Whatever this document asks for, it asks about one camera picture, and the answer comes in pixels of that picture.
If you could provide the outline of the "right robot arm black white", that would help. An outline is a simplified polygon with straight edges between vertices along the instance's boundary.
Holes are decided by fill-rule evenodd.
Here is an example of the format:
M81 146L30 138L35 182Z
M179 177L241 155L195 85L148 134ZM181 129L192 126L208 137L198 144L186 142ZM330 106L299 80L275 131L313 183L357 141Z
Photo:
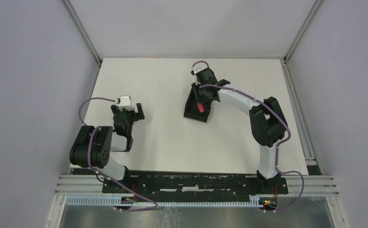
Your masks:
M195 82L191 84L184 106L184 117L207 122L214 101L230 105L247 115L252 136L260 148L257 188L263 194L271 193L281 177L276 169L276 149L289 131L278 100L274 97L261 100L248 95L225 79L217 80L208 67L194 68L191 74L195 77Z

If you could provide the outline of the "red handled screwdriver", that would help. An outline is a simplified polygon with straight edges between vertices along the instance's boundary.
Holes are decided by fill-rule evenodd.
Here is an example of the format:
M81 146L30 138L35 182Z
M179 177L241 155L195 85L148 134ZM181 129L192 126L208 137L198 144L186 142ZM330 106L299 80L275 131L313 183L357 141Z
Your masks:
M202 103L197 103L197 107L198 107L198 110L199 110L200 113L204 112L204 107L203 107Z

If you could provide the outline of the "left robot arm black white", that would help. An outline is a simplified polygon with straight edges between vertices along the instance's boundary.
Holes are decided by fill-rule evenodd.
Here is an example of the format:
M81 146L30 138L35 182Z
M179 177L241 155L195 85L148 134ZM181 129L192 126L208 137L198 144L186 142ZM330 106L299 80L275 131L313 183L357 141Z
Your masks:
M131 190L132 181L125 177L128 168L111 158L111 152L129 152L132 148L132 130L135 122L144 120L141 103L132 106L114 104L113 126L81 127L69 153L71 164L89 168L105 178L114 179L114 188L119 193Z

